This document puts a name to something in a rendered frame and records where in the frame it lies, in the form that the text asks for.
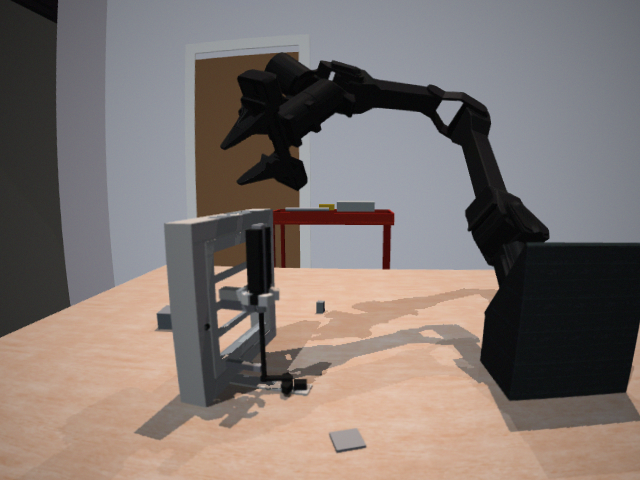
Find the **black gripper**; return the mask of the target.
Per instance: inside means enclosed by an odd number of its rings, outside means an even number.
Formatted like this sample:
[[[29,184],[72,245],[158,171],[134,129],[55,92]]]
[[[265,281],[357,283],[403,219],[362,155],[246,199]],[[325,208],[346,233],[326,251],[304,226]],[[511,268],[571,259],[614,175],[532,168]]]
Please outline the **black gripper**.
[[[243,93],[241,114],[220,145],[228,150],[267,127],[275,152],[262,154],[261,160],[242,174],[237,184],[246,185],[275,179],[296,191],[308,183],[303,162],[291,157],[289,148],[300,147],[301,138],[311,130],[318,133],[323,122],[320,104],[307,93],[282,96],[277,75],[255,69],[238,78]],[[278,104],[284,104],[278,107]]]

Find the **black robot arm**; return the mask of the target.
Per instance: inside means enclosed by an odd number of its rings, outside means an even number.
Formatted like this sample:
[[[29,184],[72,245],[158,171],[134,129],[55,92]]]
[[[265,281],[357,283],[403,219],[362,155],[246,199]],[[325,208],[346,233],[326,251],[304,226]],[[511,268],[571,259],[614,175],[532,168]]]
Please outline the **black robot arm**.
[[[488,108],[468,94],[375,79],[366,70],[335,60],[320,60],[318,68],[310,70],[283,52],[272,57],[264,71],[277,75],[284,96],[304,92],[314,97],[323,122],[336,113],[352,117],[373,108],[420,112],[460,145],[476,197],[465,209],[467,230],[488,266],[494,267],[499,287],[527,242],[550,238],[546,225],[519,197],[508,193],[488,138]],[[332,81],[331,71],[335,72]],[[463,102],[448,126],[436,111],[442,100]]]

